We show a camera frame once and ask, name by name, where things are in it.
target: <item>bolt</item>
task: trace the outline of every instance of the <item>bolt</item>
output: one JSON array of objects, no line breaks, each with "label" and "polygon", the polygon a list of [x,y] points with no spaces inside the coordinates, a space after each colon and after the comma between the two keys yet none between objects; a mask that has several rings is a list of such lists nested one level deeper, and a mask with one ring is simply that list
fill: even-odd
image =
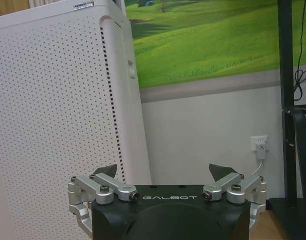
[{"label": "bolt", "polygon": [[233,184],[232,185],[232,190],[234,192],[240,192],[242,190],[242,186],[240,186],[239,184]]},{"label": "bolt", "polygon": [[129,199],[131,200],[132,203],[135,203],[139,200],[139,193],[134,191],[131,193],[131,195],[129,196]]},{"label": "bolt", "polygon": [[212,194],[209,191],[204,191],[202,197],[206,202],[209,202],[212,199]]},{"label": "bolt", "polygon": [[102,185],[100,188],[99,188],[100,192],[101,193],[107,193],[109,192],[109,186],[107,185]]}]

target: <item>black metal stand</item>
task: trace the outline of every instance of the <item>black metal stand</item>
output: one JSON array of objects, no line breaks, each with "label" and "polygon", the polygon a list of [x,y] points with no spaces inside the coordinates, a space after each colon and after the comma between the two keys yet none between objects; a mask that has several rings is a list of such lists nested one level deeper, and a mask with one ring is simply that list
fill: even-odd
[{"label": "black metal stand", "polygon": [[[291,240],[306,240],[306,105],[294,106],[292,0],[278,0],[281,63],[285,198],[273,198],[273,210]],[[303,197],[297,198],[296,143]]]}]

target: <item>green hill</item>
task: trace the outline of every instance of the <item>green hill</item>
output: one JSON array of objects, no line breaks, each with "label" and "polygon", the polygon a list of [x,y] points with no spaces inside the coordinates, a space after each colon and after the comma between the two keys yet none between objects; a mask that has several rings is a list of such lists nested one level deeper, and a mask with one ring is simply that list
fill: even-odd
[{"label": "green hill", "polygon": [[[295,54],[302,3],[293,6]],[[279,67],[275,0],[156,2],[126,10],[141,88]],[[304,40],[306,52],[306,32]]]}]

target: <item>white wall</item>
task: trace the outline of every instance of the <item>white wall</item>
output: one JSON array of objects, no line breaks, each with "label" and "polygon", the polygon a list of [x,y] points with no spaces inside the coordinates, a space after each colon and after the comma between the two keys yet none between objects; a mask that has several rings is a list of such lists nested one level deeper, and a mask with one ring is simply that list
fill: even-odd
[{"label": "white wall", "polygon": [[[305,95],[301,104],[306,103]],[[143,103],[154,184],[209,184],[208,165],[249,175],[258,165],[250,136],[268,135],[261,175],[284,196],[280,86]]]}]

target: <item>electrical outlet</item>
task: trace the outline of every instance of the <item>electrical outlet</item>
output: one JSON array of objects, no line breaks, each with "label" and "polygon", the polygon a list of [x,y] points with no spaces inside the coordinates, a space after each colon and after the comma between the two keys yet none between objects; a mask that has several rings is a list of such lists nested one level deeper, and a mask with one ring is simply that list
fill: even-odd
[{"label": "electrical outlet", "polygon": [[266,151],[268,151],[268,136],[251,136],[251,149],[256,152],[256,144],[266,144]]}]

